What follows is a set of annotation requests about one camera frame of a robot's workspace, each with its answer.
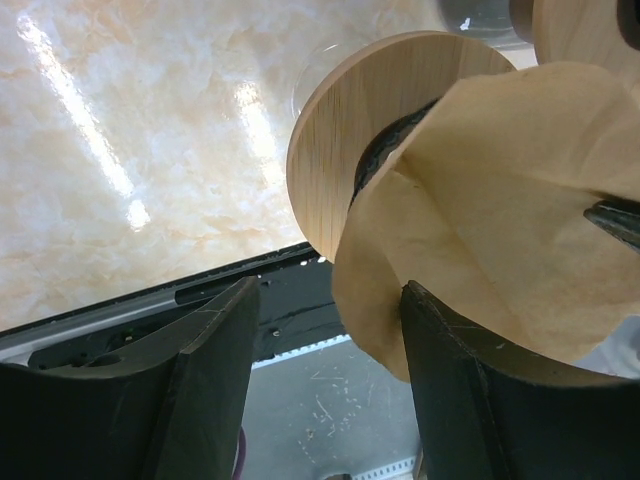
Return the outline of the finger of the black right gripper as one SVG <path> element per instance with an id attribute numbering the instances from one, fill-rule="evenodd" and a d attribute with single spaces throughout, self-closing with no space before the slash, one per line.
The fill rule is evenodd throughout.
<path id="1" fill-rule="evenodd" d="M 623 199 L 601 200 L 583 213 L 592 224 L 632 250 L 640 248 L 639 203 Z"/>

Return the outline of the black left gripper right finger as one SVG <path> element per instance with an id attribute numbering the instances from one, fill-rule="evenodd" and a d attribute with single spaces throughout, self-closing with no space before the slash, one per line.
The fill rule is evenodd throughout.
<path id="1" fill-rule="evenodd" d="M 417 282 L 400 315 L 431 479 L 635 479 L 639 384 L 527 350 Z"/>

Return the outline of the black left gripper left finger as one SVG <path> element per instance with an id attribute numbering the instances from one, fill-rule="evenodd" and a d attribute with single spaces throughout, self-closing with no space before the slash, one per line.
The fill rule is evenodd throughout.
<path id="1" fill-rule="evenodd" d="M 5 479 L 229 479 L 259 294 L 192 313 L 82 367 L 1 367 Z"/>

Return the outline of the blue glass dripper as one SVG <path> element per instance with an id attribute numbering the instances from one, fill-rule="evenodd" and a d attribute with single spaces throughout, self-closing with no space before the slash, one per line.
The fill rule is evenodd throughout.
<path id="1" fill-rule="evenodd" d="M 420 109 L 407 114 L 382 129 L 363 151 L 354 175 L 354 189 L 349 205 L 352 205 L 360 191 L 369 183 L 386 159 L 416 125 L 440 100 L 439 97 L 427 102 Z"/>

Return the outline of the wooden ring stand front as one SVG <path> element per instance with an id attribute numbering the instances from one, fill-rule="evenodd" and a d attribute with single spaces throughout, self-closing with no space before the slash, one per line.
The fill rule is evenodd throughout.
<path id="1" fill-rule="evenodd" d="M 385 127 L 443 96 L 460 79 L 514 68 L 480 40 L 439 31 L 378 40 L 335 67 L 301 110 L 287 151 L 287 191 L 310 245 L 334 259 L 357 165 Z"/>

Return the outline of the wooden dripper ring stand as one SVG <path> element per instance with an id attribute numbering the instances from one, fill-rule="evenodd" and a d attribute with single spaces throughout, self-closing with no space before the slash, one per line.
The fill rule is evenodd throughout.
<path id="1" fill-rule="evenodd" d="M 638 1 L 511 1 L 509 14 L 516 34 L 533 45 L 538 63 L 589 63 L 631 88 L 639 84 Z"/>

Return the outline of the clear glass beaker wooden collar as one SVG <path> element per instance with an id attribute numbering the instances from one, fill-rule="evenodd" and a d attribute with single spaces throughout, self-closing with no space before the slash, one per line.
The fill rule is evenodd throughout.
<path id="1" fill-rule="evenodd" d="M 291 113 L 297 119 L 319 84 L 341 62 L 367 45 L 362 40 L 331 41 L 316 48 L 306 59 L 292 89 Z"/>

